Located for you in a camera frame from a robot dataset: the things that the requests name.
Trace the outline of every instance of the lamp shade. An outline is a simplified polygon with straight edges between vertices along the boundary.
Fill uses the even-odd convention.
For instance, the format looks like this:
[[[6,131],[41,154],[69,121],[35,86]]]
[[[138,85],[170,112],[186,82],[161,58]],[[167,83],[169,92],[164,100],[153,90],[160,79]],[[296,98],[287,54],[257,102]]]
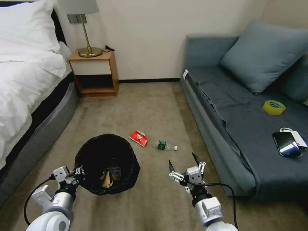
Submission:
[[[59,9],[66,14],[99,12],[96,0],[58,0]]]

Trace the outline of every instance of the power cord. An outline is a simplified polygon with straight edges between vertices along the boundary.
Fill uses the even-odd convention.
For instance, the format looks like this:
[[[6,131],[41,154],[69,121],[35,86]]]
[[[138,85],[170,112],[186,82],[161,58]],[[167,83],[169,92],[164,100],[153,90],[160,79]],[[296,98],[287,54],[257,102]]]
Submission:
[[[27,223],[27,225],[30,225],[31,223],[29,222],[28,220],[28,217],[27,217],[27,205],[28,205],[28,202],[31,198],[31,195],[35,192],[35,190],[37,190],[39,187],[41,187],[43,184],[45,184],[47,181],[50,181],[50,180],[55,180],[55,176],[53,174],[50,175],[50,177],[46,180],[44,180],[42,183],[40,183],[38,186],[36,186],[35,189],[33,189],[33,191],[30,193],[30,195],[28,196],[28,198],[26,199],[26,202],[25,202],[25,206],[23,208],[23,217],[25,219],[25,222]]]
[[[110,51],[115,51],[115,49],[112,49],[112,48],[110,48],[107,44],[105,44],[105,48],[108,50],[108,51],[104,51],[104,52],[106,52],[106,53],[108,53],[108,52],[110,52]]]
[[[195,184],[188,181],[188,183],[195,185],[195,186],[225,186],[228,187],[232,192],[232,198],[233,198],[233,218],[234,218],[234,226],[238,229],[237,221],[236,221],[236,201],[235,201],[235,193],[233,188],[230,185],[224,184],[224,183],[208,183],[208,184]]]

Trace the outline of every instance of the white duvet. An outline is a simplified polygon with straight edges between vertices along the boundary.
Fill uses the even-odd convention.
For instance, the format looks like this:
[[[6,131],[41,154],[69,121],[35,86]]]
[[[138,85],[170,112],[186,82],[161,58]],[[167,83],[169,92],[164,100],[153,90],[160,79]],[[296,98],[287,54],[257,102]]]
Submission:
[[[68,55],[62,43],[61,51]],[[70,72],[66,55],[17,44],[0,49],[0,169],[29,129],[31,113]]]

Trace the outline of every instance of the sofa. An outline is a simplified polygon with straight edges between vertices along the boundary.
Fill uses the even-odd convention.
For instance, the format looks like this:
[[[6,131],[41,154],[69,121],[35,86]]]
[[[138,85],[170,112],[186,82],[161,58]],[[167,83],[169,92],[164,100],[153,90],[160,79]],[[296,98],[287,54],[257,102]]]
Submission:
[[[183,61],[188,73],[180,80],[220,181],[237,197],[259,201],[305,197],[307,151],[299,158],[282,157],[272,134],[289,127],[308,141],[308,107],[282,90],[288,78],[308,84],[308,57],[299,59],[263,93],[253,95],[220,66],[237,40],[238,36],[188,35]],[[286,110],[270,115],[262,108],[266,100],[279,101]]]

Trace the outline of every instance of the tape roll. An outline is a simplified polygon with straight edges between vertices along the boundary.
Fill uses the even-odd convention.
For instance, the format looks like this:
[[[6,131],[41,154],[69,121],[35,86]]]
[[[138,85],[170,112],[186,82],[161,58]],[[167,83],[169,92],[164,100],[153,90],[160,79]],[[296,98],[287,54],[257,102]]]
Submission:
[[[286,107],[275,100],[267,100],[263,105],[264,111],[271,115],[280,115],[286,109]]]

